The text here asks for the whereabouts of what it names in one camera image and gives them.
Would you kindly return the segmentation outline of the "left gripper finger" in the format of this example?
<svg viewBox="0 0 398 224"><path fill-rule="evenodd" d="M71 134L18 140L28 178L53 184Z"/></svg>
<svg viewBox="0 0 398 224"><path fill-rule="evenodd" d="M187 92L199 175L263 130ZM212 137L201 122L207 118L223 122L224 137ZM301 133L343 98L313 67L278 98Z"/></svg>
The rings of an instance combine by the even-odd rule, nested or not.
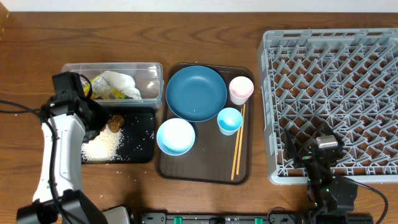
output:
<svg viewBox="0 0 398 224"><path fill-rule="evenodd" d="M91 103L91 110L95 114L95 124L96 124L96 130L100 131L103 126L105 126L109 120L109 113L108 109L104 108L97 102L92 102Z"/></svg>
<svg viewBox="0 0 398 224"><path fill-rule="evenodd" d="M85 132L85 135L83 137L83 143L88 143L89 141L93 140L95 137L97 137L100 134L100 131L98 130L88 130Z"/></svg>

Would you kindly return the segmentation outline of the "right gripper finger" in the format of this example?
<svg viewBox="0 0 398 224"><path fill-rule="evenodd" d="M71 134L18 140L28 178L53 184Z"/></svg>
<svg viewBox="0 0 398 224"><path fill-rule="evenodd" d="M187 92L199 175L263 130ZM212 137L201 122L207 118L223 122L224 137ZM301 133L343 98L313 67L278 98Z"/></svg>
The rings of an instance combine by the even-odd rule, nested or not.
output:
<svg viewBox="0 0 398 224"><path fill-rule="evenodd" d="M337 134L335 134L335 133L333 132L333 130L329 127L329 125L328 125L327 123L324 123L324 124L323 124L323 129L324 129L324 132L325 132L325 136L334 135L334 137L335 137L335 138L337 139L337 141L338 141L338 146L344 146L343 140L342 140Z"/></svg>
<svg viewBox="0 0 398 224"><path fill-rule="evenodd" d="M291 138L291 135L286 129L284 129L284 137L285 137L284 141L285 153L287 155L287 159L294 159L296 156L296 149L294 146L294 142Z"/></svg>

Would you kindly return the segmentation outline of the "brown textured food piece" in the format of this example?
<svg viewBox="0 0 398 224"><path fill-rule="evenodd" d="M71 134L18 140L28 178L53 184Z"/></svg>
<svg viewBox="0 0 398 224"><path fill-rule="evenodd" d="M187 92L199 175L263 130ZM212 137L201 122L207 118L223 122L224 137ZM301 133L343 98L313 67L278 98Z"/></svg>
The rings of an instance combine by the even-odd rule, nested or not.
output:
<svg viewBox="0 0 398 224"><path fill-rule="evenodd" d="M112 133L117 133L124 124L124 117L120 114L115 114L108 122L108 128Z"/></svg>

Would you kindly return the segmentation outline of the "yellow green snack wrapper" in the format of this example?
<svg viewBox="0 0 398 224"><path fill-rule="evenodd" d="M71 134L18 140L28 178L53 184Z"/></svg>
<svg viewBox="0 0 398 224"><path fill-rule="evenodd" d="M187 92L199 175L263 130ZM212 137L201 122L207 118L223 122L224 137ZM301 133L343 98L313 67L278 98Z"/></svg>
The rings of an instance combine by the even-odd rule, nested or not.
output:
<svg viewBox="0 0 398 224"><path fill-rule="evenodd" d="M97 75L90 80L90 85L83 83L83 90L87 95L92 89L90 98L92 100L122 100L126 96L114 89L101 75Z"/></svg>

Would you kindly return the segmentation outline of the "light blue rice bowl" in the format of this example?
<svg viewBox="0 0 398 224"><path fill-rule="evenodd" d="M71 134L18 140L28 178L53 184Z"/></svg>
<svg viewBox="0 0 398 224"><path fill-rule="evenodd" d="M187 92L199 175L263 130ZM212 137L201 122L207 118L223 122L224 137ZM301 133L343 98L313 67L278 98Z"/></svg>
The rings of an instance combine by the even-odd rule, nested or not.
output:
<svg viewBox="0 0 398 224"><path fill-rule="evenodd" d="M195 143L195 130L186 120L172 118L163 122L156 134L159 149L170 156L188 152Z"/></svg>

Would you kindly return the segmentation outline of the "white napkin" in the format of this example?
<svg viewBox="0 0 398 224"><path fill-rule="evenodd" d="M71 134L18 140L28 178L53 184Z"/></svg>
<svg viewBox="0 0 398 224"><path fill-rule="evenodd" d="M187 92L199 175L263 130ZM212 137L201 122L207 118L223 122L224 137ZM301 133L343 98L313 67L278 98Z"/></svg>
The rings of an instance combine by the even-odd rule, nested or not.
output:
<svg viewBox="0 0 398 224"><path fill-rule="evenodd" d="M135 80L132 76L123 73L105 71L101 76L107 81L108 85L124 96L136 100L141 100L141 93L136 88Z"/></svg>

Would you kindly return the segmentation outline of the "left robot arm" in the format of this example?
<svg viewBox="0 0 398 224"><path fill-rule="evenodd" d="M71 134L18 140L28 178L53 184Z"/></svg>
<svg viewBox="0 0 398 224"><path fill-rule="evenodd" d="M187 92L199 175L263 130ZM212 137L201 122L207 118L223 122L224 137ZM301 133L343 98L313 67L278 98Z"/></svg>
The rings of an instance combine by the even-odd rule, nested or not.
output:
<svg viewBox="0 0 398 224"><path fill-rule="evenodd" d="M42 171L33 202L18 209L17 222L130 223L125 206L102 212L82 191L81 146L99 135L106 110L69 92L51 97L37 116L44 134Z"/></svg>

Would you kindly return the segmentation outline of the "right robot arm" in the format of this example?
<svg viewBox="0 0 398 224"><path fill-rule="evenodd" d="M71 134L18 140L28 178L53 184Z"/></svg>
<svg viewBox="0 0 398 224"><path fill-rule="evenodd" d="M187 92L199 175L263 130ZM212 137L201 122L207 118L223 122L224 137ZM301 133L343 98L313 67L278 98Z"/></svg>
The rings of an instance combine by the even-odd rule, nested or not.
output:
<svg viewBox="0 0 398 224"><path fill-rule="evenodd" d="M302 215L300 223L348 223L358 186L333 175L330 165L340 158L345 144L328 124L323 125L323 130L325 135L315 138L314 145L300 150L284 130L287 158L293 160L295 168L305 168L308 198L315 204L315 208Z"/></svg>

